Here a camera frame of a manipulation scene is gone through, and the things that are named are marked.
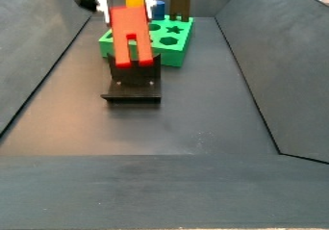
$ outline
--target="green shape sorter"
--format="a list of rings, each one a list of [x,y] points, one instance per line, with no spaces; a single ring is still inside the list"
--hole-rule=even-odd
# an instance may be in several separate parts
[[[148,24],[152,55],[160,54],[160,63],[171,66],[181,66],[185,49],[191,37],[193,19],[188,22],[171,21],[165,15],[164,20],[152,20]],[[129,52],[132,60],[137,60],[136,41],[129,40]],[[98,38],[101,57],[115,55],[112,29]]]

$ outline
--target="black object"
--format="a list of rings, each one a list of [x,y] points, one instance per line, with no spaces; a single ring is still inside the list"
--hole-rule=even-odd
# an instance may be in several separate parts
[[[189,0],[169,0],[169,20],[176,20],[180,14],[180,21],[188,22]]]
[[[108,54],[112,81],[108,94],[101,94],[105,100],[160,101],[160,55],[152,60],[152,66],[139,66],[139,61],[131,61],[129,68],[117,68],[115,57]]]

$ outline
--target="shape sorter hole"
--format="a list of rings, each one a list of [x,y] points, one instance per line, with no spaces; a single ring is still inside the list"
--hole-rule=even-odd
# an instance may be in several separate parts
[[[159,42],[161,43],[161,44],[164,44],[164,45],[175,45],[175,44],[177,44],[179,43],[179,40],[176,39],[176,38],[172,38],[172,37],[165,37],[165,38],[161,38],[160,40],[159,40]]]
[[[157,31],[160,29],[160,26],[156,24],[148,24],[148,30],[149,31]]]

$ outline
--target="red block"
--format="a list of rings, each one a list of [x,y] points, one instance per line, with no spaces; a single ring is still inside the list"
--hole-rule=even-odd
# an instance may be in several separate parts
[[[148,19],[145,6],[115,7],[109,10],[111,26],[115,44],[116,67],[131,67],[128,40],[137,43],[139,65],[152,65],[152,55],[148,38]]]

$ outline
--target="star-shaped hole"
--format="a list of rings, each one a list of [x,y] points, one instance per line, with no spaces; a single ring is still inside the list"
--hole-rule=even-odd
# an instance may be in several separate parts
[[[175,33],[179,34],[183,29],[180,29],[177,26],[167,27],[168,31],[167,33]]]

